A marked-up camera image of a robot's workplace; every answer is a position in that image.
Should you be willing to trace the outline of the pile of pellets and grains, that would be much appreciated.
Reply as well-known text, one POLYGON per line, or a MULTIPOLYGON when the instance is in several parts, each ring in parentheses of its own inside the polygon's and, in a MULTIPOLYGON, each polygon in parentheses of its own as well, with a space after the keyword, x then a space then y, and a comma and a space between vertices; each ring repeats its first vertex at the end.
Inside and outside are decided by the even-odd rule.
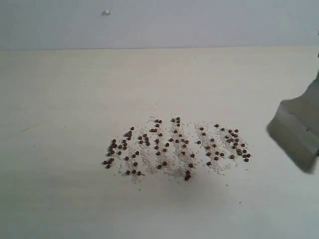
POLYGON ((203 166, 218 175, 253 157, 237 128, 217 122, 168 122, 152 117, 142 128, 131 126, 110 140, 101 165, 116 170, 133 183, 149 175, 167 175, 189 181, 203 166))

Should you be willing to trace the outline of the wooden paint brush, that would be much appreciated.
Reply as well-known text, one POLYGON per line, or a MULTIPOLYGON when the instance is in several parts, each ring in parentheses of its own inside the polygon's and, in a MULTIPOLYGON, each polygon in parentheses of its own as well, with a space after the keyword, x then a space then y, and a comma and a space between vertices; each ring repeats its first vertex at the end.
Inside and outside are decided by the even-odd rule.
POLYGON ((319 158, 318 77, 299 97, 280 102, 267 132, 300 170, 314 172, 319 158))

